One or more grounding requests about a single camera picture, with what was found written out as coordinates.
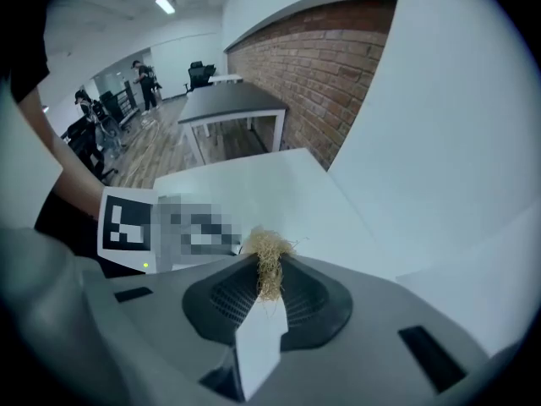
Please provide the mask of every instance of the white desk surface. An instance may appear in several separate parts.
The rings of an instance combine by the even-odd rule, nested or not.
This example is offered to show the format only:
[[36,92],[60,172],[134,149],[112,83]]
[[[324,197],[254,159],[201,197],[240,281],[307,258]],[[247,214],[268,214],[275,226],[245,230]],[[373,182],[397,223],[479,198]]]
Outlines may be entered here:
[[158,178],[154,189],[159,196],[186,194],[220,205],[243,239],[261,225],[298,241],[299,255],[395,281],[396,269],[306,149],[191,168]]
[[209,83],[219,83],[220,81],[235,81],[235,80],[242,80],[243,77],[237,74],[229,74],[229,75],[217,75],[216,77],[210,77]]

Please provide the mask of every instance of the white card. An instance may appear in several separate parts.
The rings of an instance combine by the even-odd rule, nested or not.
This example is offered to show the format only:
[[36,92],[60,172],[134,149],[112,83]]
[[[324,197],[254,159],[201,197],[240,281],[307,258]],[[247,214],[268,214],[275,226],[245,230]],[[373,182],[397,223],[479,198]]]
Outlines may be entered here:
[[119,265],[156,273],[151,247],[155,233],[152,208],[158,202],[153,189],[106,187],[98,222],[98,255]]
[[281,336],[287,332],[284,301],[258,298],[235,334],[238,373],[246,401],[280,362]]

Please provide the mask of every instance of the black table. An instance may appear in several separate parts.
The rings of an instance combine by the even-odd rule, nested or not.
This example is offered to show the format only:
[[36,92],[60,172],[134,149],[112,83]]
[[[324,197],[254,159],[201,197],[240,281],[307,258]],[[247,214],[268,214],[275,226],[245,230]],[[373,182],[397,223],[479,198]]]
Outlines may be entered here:
[[286,110],[285,102],[251,83],[226,83],[201,87],[189,94],[188,101],[178,118],[178,123],[183,126],[181,139],[183,135],[188,137],[198,165],[204,165],[205,160],[195,139],[194,127],[247,118],[248,129],[251,129],[252,118],[276,116],[272,151],[279,151]]

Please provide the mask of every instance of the white paper strip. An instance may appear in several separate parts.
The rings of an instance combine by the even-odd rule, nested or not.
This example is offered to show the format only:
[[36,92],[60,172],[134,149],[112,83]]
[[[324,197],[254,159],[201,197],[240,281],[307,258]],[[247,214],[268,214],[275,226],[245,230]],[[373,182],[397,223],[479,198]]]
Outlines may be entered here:
[[246,401],[280,362],[281,336],[286,332],[286,306],[282,298],[258,298],[236,333],[238,372]]

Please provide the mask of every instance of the black rubber pad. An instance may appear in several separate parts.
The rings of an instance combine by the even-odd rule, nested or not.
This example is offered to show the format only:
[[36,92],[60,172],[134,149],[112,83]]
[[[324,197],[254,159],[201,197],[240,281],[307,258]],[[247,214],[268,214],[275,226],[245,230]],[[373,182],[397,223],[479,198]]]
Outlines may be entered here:
[[466,376],[462,368],[422,327],[398,332],[437,392],[443,392]]
[[147,294],[151,294],[152,290],[149,288],[131,288],[130,290],[124,290],[123,292],[116,292],[115,298],[118,302],[126,302],[131,299],[141,298]]
[[[188,288],[184,314],[201,337],[235,343],[235,331],[257,299],[257,262],[257,256],[251,256]],[[290,256],[281,259],[281,268],[289,328],[281,338],[281,350],[323,346],[349,320],[351,295],[339,282]]]

